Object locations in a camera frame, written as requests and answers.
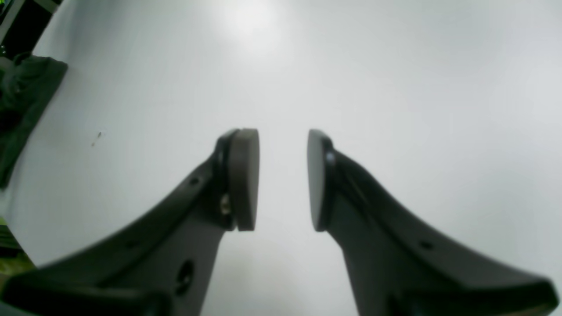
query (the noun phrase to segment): white surface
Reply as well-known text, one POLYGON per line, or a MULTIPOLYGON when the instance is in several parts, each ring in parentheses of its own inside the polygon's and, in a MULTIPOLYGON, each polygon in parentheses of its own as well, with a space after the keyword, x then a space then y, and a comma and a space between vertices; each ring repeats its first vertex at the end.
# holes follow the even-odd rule
POLYGON ((142 215, 222 132, 258 128, 257 230, 225 235, 202 314, 354 315, 310 220, 315 127, 431 225, 562 288, 561 16, 556 0, 65 0, 35 53, 70 69, 4 194, 10 228, 52 262, 142 215))

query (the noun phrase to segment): dark green cloth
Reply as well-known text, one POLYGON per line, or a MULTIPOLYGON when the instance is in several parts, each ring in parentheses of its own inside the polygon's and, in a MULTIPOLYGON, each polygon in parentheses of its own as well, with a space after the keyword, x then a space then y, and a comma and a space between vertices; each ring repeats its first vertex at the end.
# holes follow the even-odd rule
POLYGON ((11 305, 8 305, 4 302, 0 302, 0 315, 2 316, 34 316, 35 314, 31 314, 25 312, 21 309, 17 309, 11 305))
POLYGON ((0 188, 5 189, 13 167, 43 110, 55 94, 67 65, 29 53, 14 58, 0 91, 0 188))

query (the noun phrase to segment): mounting hole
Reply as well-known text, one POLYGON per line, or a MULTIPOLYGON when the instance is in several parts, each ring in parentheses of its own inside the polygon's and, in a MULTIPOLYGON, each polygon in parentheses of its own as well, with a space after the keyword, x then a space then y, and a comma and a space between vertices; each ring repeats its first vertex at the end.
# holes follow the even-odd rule
POLYGON ((179 269, 178 276, 176 278, 176 295, 183 295, 189 289, 189 286, 193 282, 193 262, 188 260, 182 264, 179 269))
POLYGON ((191 180, 189 180, 189 184, 192 186, 195 186, 197 184, 199 184, 199 178, 193 178, 191 180))
POLYGON ((420 247, 425 250, 433 250, 433 244, 428 241, 420 241, 420 247))
POLYGON ((132 249, 137 247, 141 242, 139 242, 138 240, 129 240, 126 244, 125 247, 127 249, 132 249))

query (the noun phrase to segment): hole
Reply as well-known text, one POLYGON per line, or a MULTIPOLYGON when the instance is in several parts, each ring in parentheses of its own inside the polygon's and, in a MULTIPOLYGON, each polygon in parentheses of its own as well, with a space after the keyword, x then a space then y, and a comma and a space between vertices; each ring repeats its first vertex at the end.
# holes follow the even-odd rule
POLYGON ((182 264, 182 267, 179 269, 178 277, 176 278, 176 288, 175 293, 176 295, 182 295, 187 292, 189 286, 193 281, 193 262, 186 261, 182 264))
POLYGON ((140 242, 138 240, 129 240, 126 244, 125 247, 127 249, 132 249, 137 247, 140 244, 140 242))
POLYGON ((199 178, 193 178, 193 179, 189 180, 189 184, 191 184, 192 186, 194 186, 198 183, 199 183, 199 178))
POLYGON ((230 198, 228 194, 223 195, 223 197, 220 199, 220 212, 223 215, 230 214, 230 198))
POLYGON ((420 241, 420 246, 425 250, 433 250, 433 244, 427 241, 420 241))

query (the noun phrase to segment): small mark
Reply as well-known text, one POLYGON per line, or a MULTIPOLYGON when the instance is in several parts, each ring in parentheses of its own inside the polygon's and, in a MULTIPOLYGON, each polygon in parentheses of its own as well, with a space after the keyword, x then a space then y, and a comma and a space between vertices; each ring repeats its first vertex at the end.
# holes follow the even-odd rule
POLYGON ((92 147, 94 147, 96 145, 96 142, 98 141, 98 139, 102 138, 105 136, 105 132, 104 131, 99 131, 97 137, 94 139, 94 141, 92 142, 92 147))

